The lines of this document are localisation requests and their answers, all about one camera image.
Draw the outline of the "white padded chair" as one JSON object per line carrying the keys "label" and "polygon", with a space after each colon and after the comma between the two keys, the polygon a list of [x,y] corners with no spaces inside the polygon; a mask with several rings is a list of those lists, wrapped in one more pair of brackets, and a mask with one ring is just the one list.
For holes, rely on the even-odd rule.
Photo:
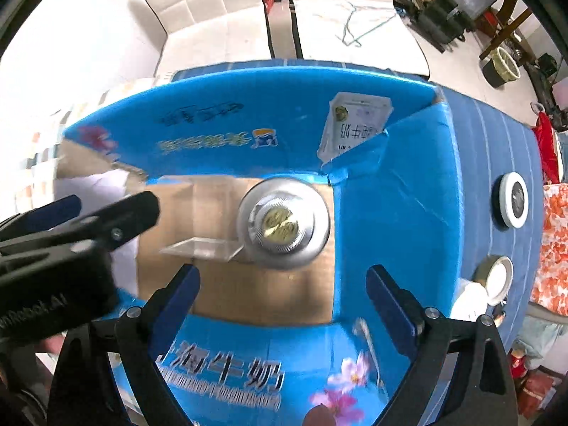
{"label": "white padded chair", "polygon": [[263,0],[145,0],[165,30],[157,76],[274,57]]}
{"label": "white padded chair", "polygon": [[394,0],[290,0],[296,55],[430,77]]}

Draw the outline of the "left white padded chair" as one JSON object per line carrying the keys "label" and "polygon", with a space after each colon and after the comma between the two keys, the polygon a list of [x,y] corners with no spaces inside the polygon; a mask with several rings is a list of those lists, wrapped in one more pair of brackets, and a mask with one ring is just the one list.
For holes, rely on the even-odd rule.
{"label": "left white padded chair", "polygon": [[157,76],[274,57],[263,0],[145,0],[165,30]]}

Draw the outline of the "black weight bench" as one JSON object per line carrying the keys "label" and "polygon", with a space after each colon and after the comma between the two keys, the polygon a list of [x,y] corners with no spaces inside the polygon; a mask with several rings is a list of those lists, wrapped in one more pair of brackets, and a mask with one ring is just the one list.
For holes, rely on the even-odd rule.
{"label": "black weight bench", "polygon": [[417,32],[440,53],[476,29],[476,20],[498,0],[430,0],[412,19]]}

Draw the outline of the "grey tin gold top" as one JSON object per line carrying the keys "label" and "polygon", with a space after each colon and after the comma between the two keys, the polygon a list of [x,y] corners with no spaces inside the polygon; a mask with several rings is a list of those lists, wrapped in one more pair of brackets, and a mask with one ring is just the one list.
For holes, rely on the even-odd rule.
{"label": "grey tin gold top", "polygon": [[322,194],[295,178],[274,177],[253,186],[240,202],[236,232],[246,256],[260,266],[308,266],[329,239],[331,220]]}

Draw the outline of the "right white padded chair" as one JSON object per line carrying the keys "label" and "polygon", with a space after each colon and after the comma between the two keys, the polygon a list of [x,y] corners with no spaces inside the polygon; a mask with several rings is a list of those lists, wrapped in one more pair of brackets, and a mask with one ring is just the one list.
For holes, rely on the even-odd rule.
{"label": "right white padded chair", "polygon": [[290,0],[296,55],[430,77],[394,0]]}

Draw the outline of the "red cloth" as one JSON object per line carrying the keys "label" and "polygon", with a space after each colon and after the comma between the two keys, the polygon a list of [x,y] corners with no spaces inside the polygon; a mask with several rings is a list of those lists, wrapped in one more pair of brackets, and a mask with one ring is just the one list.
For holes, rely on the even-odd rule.
{"label": "red cloth", "polygon": [[552,184],[558,184],[560,182],[558,160],[550,118],[543,111],[540,111],[537,114],[536,125],[532,129],[537,141],[545,180]]}

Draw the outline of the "orange floral cushion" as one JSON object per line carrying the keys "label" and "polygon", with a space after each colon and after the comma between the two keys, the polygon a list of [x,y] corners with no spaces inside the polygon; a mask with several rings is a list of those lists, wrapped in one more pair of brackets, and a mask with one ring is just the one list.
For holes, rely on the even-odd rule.
{"label": "orange floral cushion", "polygon": [[530,301],[567,316],[567,183],[544,187],[544,227],[540,260]]}

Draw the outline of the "blue striped tablecloth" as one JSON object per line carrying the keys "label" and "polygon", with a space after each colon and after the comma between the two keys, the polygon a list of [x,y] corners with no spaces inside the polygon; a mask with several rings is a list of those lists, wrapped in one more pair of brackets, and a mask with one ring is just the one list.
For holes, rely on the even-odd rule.
{"label": "blue striped tablecloth", "polygon": [[[336,62],[239,62],[181,71],[188,131],[166,151],[186,170],[290,176],[333,192],[335,290],[329,324],[265,330],[192,317],[200,374],[162,370],[202,425],[296,425],[332,401],[342,425],[370,425],[394,395],[400,355],[366,291],[383,266],[420,304],[448,313],[459,278],[508,256],[512,289],[501,331],[521,326],[543,229],[541,160],[533,133],[497,109],[408,75]],[[518,172],[529,193],[520,229],[496,220],[492,191]]]}

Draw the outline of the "tin lid white inside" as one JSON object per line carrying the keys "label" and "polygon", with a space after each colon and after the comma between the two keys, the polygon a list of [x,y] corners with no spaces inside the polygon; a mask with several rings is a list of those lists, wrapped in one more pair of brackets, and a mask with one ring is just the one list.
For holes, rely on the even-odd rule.
{"label": "tin lid white inside", "polygon": [[508,256],[489,255],[476,268],[474,279],[487,292],[487,304],[496,306],[508,296],[514,277],[514,266]]}

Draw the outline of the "blue cardboard milk box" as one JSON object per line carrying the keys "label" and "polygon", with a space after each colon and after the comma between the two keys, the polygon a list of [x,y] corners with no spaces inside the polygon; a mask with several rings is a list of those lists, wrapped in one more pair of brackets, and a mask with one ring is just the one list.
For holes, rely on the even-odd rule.
{"label": "blue cardboard milk box", "polygon": [[329,66],[150,88],[65,129],[141,171],[157,224],[113,312],[151,425],[416,424],[450,343],[463,185],[440,88]]}

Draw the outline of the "clear acrylic box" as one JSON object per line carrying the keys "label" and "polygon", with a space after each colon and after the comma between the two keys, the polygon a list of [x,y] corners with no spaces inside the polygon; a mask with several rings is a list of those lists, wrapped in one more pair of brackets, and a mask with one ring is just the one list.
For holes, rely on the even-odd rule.
{"label": "clear acrylic box", "polygon": [[238,240],[218,240],[194,236],[189,240],[182,240],[166,246],[160,250],[160,253],[176,257],[228,263],[241,251],[242,243]]}

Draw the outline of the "dark waste bin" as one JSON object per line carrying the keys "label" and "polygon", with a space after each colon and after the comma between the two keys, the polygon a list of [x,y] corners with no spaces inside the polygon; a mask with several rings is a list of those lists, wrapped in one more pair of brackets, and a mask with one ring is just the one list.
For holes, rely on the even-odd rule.
{"label": "dark waste bin", "polygon": [[489,54],[488,62],[481,68],[482,75],[492,88],[521,78],[519,66],[503,47],[497,47]]}

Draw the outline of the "black white round tin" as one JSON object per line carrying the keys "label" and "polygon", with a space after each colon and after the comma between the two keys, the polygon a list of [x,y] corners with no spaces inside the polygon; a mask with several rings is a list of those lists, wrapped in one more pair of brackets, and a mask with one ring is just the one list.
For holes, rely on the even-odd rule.
{"label": "black white round tin", "polygon": [[508,229],[520,229],[529,214],[529,193],[525,179],[518,172],[498,178],[492,191],[492,208],[496,220]]}

